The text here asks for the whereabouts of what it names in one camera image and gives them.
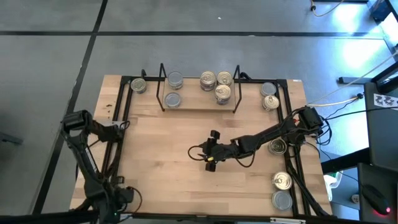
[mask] tin can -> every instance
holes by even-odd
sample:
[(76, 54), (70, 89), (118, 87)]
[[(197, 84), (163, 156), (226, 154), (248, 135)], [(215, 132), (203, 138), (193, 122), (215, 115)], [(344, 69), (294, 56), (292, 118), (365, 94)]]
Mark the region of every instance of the tin can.
[(232, 83), (232, 75), (229, 72), (220, 72), (217, 75), (217, 83), (219, 85), (228, 85)]
[(169, 86), (173, 90), (179, 90), (182, 88), (182, 84), (184, 82), (181, 73), (172, 72), (167, 76), (167, 80), (169, 81)]
[(275, 96), (266, 96), (262, 100), (262, 107), (266, 109), (266, 111), (274, 110), (278, 108), (279, 100)]
[(263, 83), (260, 89), (262, 96), (271, 96), (276, 93), (276, 86), (272, 83)]
[(216, 87), (215, 95), (217, 103), (219, 105), (225, 105), (231, 98), (231, 89), (227, 85), (219, 85)]
[(216, 75), (213, 72), (203, 72), (200, 76), (200, 88), (211, 91), (216, 85)]
[(181, 96), (178, 93), (169, 93), (166, 95), (165, 103), (169, 108), (178, 108), (181, 104)]
[(274, 139), (268, 144), (268, 151), (273, 155), (282, 155), (287, 150), (287, 145), (282, 139)]
[(279, 190), (288, 190), (292, 187), (293, 180), (286, 172), (278, 172), (272, 176), (271, 183)]
[(147, 83), (143, 78), (135, 78), (131, 83), (130, 87), (133, 91), (138, 94), (144, 93), (147, 90)]
[(272, 204), (275, 208), (286, 211), (293, 205), (293, 200), (290, 194), (284, 190), (278, 190), (272, 194)]

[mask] silver can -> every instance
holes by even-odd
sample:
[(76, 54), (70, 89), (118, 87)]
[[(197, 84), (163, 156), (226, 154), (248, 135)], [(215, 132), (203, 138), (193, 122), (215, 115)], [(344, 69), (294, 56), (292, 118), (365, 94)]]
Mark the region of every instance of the silver can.
[(288, 190), (292, 187), (293, 180), (286, 172), (278, 172), (272, 176), (271, 183), (279, 190)]
[(167, 80), (169, 81), (169, 86), (173, 90), (179, 90), (182, 88), (184, 79), (179, 72), (172, 72), (167, 75)]
[(200, 88), (205, 91), (211, 91), (216, 85), (216, 75), (213, 72), (203, 72), (200, 76)]
[(268, 144), (268, 151), (273, 155), (282, 155), (287, 150), (286, 142), (282, 139), (274, 139)]
[(225, 105), (231, 98), (231, 89), (227, 85), (219, 85), (216, 87), (215, 95), (217, 103), (219, 105)]
[(286, 211), (293, 205), (293, 200), (290, 194), (284, 190), (278, 190), (272, 194), (272, 204), (275, 208)]
[(138, 94), (144, 93), (147, 90), (147, 83), (143, 78), (135, 78), (131, 83), (130, 87), (133, 91)]
[(166, 95), (165, 103), (169, 108), (178, 108), (181, 104), (181, 96), (178, 93), (169, 93)]
[(278, 108), (279, 100), (275, 96), (266, 96), (262, 100), (262, 107), (266, 109), (266, 111), (274, 110)]
[(228, 85), (232, 83), (232, 75), (229, 72), (220, 72), (217, 75), (217, 82), (219, 85)]
[(272, 83), (264, 83), (260, 89), (262, 96), (271, 96), (276, 93), (276, 86)]

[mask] gray floor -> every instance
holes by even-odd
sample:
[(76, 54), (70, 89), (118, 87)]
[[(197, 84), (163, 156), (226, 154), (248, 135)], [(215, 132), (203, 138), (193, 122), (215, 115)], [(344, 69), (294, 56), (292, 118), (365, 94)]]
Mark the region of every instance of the gray floor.
[[(0, 30), (93, 29), (100, 0), (2, 0)], [(318, 4), (324, 11), (333, 4)], [(305, 84), (308, 101), (338, 87), (340, 76), (358, 77), (390, 56), (381, 30), (366, 5), (342, 4), (317, 18), (309, 2), (271, 0), (110, 1), (100, 30), (192, 30), (266, 32), (371, 32), (357, 38), (331, 37), (98, 37), (76, 110), (93, 112), (103, 76), (148, 75), (178, 70), (241, 70), (253, 78), (294, 78)], [(0, 214), (31, 211), (59, 121), (65, 111), (89, 37), (0, 36), (0, 131), (24, 139), (0, 142)], [(380, 69), (394, 61), (390, 60)], [(353, 86), (321, 103), (345, 100), (363, 89)], [(337, 107), (320, 108), (327, 116)], [(359, 101), (344, 112), (364, 108)], [(367, 146), (364, 114), (332, 122), (333, 141), (323, 148), (343, 155)], [(75, 161), (62, 151), (44, 211), (65, 211), (74, 186)]]

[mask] wooden table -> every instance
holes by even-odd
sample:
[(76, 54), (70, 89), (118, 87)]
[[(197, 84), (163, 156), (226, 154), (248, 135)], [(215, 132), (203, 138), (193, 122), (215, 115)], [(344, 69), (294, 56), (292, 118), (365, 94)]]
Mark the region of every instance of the wooden table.
[[(118, 95), (120, 75), (106, 75), (96, 105), (94, 119), (111, 121)], [(306, 103), (303, 83), (288, 80), (292, 109)], [(216, 172), (205, 171), (205, 163), (191, 160), (190, 146), (203, 143), (215, 129), (221, 133), (219, 142), (245, 134), (256, 134), (278, 122), (276, 111), (266, 112), (261, 105), (261, 84), (243, 83), (242, 101), (234, 114), (230, 111), (162, 111), (155, 97), (157, 82), (147, 82), (147, 91), (133, 94), (129, 110), (131, 126), (126, 131), (118, 175), (125, 176), (125, 185), (142, 193), (140, 213), (242, 215), (291, 217), (292, 212), (274, 208), (271, 196), (276, 189), (271, 176), (285, 171), (283, 156), (273, 156), (263, 145), (250, 168), (241, 167), (230, 159), (217, 165)], [(285, 112), (283, 91), (281, 105)], [(122, 117), (125, 99), (119, 117)], [(89, 143), (96, 136), (90, 136)], [(91, 147), (96, 163), (101, 167), (106, 143)], [(302, 166), (306, 185), (323, 209), (331, 213), (318, 152), (302, 146)], [(242, 160), (248, 164), (251, 158)], [(75, 208), (85, 198), (84, 179), (79, 174), (70, 204)], [(302, 199), (296, 186), (298, 209), (303, 213)], [(127, 212), (137, 208), (137, 200)]]

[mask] can lid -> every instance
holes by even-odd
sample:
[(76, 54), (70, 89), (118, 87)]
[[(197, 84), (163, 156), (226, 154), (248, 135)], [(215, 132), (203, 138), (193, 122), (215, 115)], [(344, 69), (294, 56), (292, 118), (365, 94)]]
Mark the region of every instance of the can lid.
[(288, 210), (293, 205), (292, 197), (284, 190), (272, 194), (272, 204), (279, 210)]
[(287, 145), (282, 139), (275, 139), (269, 143), (269, 149), (274, 154), (283, 154), (286, 152)]
[(219, 85), (216, 87), (216, 97), (220, 99), (228, 99), (231, 97), (231, 89), (227, 85)]
[(200, 81), (206, 85), (214, 84), (216, 82), (216, 75), (213, 72), (203, 72), (200, 76)]
[(171, 108), (176, 108), (181, 103), (181, 96), (178, 93), (169, 93), (166, 95), (166, 105)]
[(279, 106), (279, 100), (275, 96), (266, 96), (263, 100), (264, 106), (270, 109), (276, 109)]
[(232, 82), (232, 75), (229, 72), (220, 72), (217, 75), (217, 81), (222, 85), (229, 85)]
[(261, 94), (263, 96), (274, 95), (276, 93), (276, 86), (272, 83), (266, 82), (261, 86)]
[(181, 73), (179, 72), (172, 72), (167, 76), (167, 80), (169, 84), (172, 86), (179, 86), (183, 83), (183, 78)]
[(130, 87), (134, 91), (141, 91), (146, 87), (147, 83), (143, 78), (135, 78), (131, 84)]
[(278, 172), (274, 174), (271, 182), (280, 190), (288, 190), (293, 184), (292, 178), (286, 172)]

